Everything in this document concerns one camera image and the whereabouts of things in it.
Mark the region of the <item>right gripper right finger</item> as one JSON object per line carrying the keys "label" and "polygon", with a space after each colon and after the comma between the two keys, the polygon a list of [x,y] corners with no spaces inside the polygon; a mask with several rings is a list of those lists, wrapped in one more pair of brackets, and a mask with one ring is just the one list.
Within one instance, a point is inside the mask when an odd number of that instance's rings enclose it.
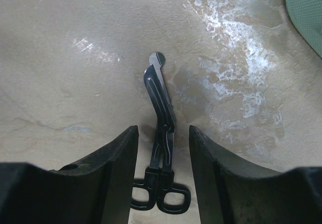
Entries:
{"label": "right gripper right finger", "polygon": [[189,128],[189,147],[202,223],[321,223],[321,167],[274,171],[196,126]]}

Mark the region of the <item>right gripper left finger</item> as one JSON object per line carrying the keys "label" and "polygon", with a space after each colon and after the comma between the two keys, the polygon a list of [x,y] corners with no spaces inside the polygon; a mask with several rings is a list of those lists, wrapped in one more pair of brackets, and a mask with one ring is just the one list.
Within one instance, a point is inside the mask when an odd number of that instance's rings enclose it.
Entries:
{"label": "right gripper left finger", "polygon": [[1,223],[127,223],[138,137],[131,126],[57,171],[1,163]]}

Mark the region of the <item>bandage scissors with black handles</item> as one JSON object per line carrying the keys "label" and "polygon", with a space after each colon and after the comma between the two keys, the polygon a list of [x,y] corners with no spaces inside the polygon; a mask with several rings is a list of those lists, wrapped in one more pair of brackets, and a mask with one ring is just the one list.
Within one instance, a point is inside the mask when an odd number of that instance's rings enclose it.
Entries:
{"label": "bandage scissors with black handles", "polygon": [[191,192],[183,184],[174,182],[172,168],[175,114],[170,101],[162,66],[166,58],[160,52],[149,56],[149,67],[145,70],[143,81],[157,116],[156,132],[149,166],[145,169],[143,179],[134,179],[133,188],[148,192],[147,201],[131,199],[131,208],[147,211],[157,205],[167,214],[183,214],[191,203]]}

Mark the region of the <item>mint green medicine kit case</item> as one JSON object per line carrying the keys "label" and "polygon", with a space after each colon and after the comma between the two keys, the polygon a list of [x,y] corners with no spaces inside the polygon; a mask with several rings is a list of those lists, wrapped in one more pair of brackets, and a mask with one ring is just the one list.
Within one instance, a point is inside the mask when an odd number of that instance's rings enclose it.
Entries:
{"label": "mint green medicine kit case", "polygon": [[321,56],[321,0],[285,0],[294,27]]}

